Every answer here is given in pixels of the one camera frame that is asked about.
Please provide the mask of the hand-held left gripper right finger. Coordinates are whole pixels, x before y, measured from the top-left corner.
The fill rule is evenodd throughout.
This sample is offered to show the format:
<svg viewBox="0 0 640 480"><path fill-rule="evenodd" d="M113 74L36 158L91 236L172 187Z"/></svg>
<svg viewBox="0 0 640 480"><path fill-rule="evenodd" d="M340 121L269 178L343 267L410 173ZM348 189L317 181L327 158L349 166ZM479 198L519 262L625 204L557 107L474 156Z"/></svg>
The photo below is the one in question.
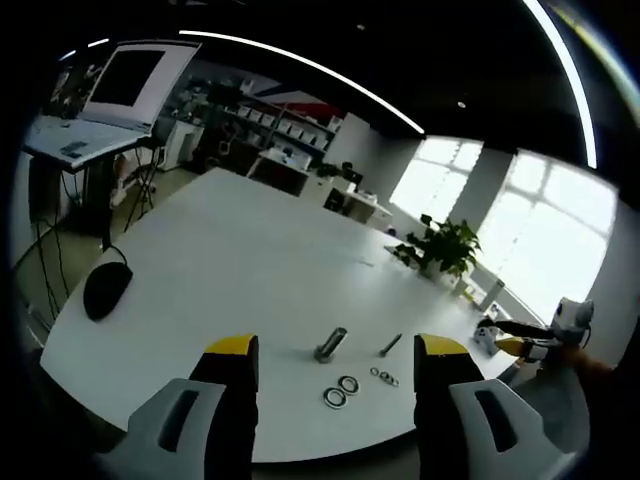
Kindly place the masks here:
<svg viewBox="0 0 640 480"><path fill-rule="evenodd" d="M467 348L414 337L414 424L422 479L567 479L576 466L570 422L553 426Z"/></svg>

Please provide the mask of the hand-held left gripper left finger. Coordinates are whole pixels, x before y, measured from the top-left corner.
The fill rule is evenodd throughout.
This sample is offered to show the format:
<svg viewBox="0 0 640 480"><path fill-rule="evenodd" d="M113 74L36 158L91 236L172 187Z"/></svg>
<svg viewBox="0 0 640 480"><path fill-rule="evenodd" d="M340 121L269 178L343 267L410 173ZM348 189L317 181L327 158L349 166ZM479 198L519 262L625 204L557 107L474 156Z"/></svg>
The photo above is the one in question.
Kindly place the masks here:
<svg viewBox="0 0 640 480"><path fill-rule="evenodd" d="M186 379L169 381L99 456L109 479L250 479L258 425L259 340L209 345Z"/></svg>

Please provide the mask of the person's right hand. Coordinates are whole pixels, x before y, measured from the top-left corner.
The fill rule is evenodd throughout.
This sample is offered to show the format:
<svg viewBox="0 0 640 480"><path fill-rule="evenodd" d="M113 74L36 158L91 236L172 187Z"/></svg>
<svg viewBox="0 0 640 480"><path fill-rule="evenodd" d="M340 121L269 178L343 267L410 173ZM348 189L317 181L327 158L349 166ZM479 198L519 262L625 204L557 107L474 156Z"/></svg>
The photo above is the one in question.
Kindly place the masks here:
<svg viewBox="0 0 640 480"><path fill-rule="evenodd" d="M608 379L615 371L614 367L592 359L588 353L577 347L561 349L563 362L570 366L584 382L597 382Z"/></svg>

